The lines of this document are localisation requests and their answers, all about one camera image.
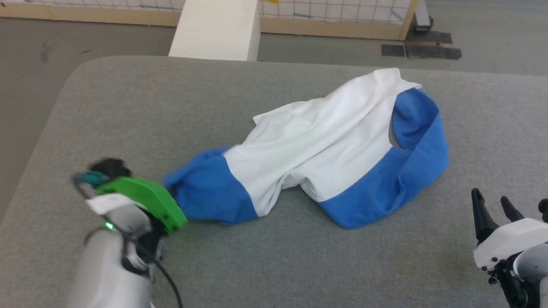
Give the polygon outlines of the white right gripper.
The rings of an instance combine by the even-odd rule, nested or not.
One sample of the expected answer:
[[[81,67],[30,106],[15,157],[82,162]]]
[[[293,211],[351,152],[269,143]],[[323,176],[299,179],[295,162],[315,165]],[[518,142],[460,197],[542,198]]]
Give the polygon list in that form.
[[[473,251],[473,258],[478,268],[493,270],[500,261],[548,241],[547,223],[525,218],[505,195],[500,203],[511,223],[501,227],[488,213],[478,188],[472,189],[471,200],[474,231],[479,244]]]

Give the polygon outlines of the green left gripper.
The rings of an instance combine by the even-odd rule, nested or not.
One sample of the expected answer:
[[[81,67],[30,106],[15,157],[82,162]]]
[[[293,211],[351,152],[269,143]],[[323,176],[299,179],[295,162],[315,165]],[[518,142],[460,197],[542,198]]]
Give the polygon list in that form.
[[[97,195],[120,193],[136,201],[148,213],[161,221],[168,233],[180,230],[188,223],[187,218],[161,184],[144,178],[118,177],[95,188]]]

